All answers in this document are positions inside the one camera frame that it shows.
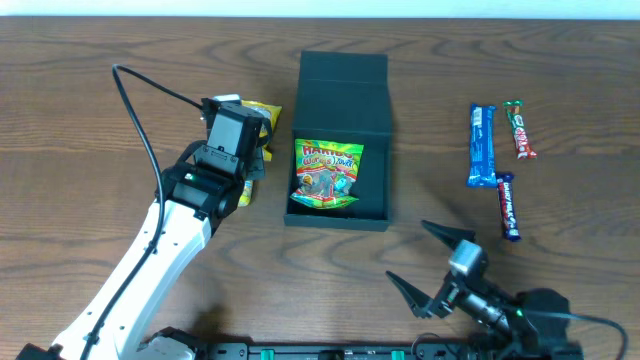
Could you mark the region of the green red Milo bar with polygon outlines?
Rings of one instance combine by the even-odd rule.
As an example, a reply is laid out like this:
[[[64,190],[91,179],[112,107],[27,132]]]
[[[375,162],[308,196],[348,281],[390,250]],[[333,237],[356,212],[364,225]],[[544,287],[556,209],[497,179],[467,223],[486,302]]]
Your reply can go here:
[[[522,116],[521,100],[510,100],[503,103],[506,116],[512,130],[512,137],[518,159],[535,159],[537,153],[531,147],[528,134],[526,133],[524,118]]]

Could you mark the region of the yellow Mentos bottle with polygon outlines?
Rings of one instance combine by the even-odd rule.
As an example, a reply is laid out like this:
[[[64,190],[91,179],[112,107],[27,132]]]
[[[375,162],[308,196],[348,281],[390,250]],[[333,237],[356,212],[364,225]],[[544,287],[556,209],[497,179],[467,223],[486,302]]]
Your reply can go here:
[[[246,180],[244,183],[244,189],[238,201],[239,207],[249,206],[252,200],[252,194],[254,189],[254,181]]]

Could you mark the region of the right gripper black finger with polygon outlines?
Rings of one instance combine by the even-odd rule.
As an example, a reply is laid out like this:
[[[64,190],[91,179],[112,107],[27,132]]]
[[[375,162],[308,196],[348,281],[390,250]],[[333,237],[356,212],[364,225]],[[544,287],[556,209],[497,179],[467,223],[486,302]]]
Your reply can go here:
[[[386,271],[385,275],[399,290],[416,318],[431,318],[433,316],[431,311],[433,299],[431,297],[391,271]]]
[[[475,243],[476,233],[472,230],[458,229],[422,220],[421,225],[435,238],[454,251],[464,240]]]

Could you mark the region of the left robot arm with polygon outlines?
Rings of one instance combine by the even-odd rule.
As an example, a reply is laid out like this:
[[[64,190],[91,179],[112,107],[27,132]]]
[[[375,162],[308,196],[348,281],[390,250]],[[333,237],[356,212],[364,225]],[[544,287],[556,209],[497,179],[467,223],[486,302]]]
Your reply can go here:
[[[206,358],[206,346],[182,333],[145,333],[180,274],[236,210],[246,180],[263,176],[272,127],[236,94],[203,99],[201,113],[206,139],[162,172],[157,200],[97,295],[49,348],[28,343],[19,358]]]

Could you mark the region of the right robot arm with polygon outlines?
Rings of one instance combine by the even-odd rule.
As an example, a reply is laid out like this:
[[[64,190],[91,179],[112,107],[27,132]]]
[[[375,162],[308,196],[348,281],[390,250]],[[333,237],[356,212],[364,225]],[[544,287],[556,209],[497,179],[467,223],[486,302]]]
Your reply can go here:
[[[449,271],[431,297],[397,274],[386,276],[417,318],[445,318],[459,309],[487,328],[459,354],[482,359],[582,359],[581,346],[568,339],[569,301],[540,288],[511,295],[484,277],[489,260],[471,230],[424,220],[422,226],[451,249]]]

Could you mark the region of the purple Dairy Milk bar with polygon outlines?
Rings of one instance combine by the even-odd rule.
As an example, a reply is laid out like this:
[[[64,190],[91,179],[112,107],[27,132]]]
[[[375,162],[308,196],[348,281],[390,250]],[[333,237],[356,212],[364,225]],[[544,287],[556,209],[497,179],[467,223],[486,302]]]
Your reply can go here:
[[[511,242],[518,242],[521,240],[521,235],[514,207],[514,175],[510,172],[499,172],[496,174],[496,179],[504,238]]]

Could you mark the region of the blue Oreo cookie pack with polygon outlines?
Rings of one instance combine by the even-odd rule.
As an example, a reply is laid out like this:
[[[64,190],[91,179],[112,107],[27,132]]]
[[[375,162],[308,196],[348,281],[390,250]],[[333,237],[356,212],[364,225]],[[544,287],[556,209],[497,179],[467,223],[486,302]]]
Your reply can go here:
[[[495,188],[497,186],[493,142],[493,105],[472,104],[470,107],[470,171],[467,186]]]

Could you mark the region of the Haribo gummy candy bag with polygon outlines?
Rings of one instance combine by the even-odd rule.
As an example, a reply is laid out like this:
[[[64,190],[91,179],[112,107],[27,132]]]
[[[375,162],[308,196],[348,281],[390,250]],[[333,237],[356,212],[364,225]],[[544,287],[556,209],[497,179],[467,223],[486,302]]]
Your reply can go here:
[[[358,178],[363,145],[296,139],[294,150],[298,188],[290,195],[293,201],[320,210],[357,201],[350,192]]]

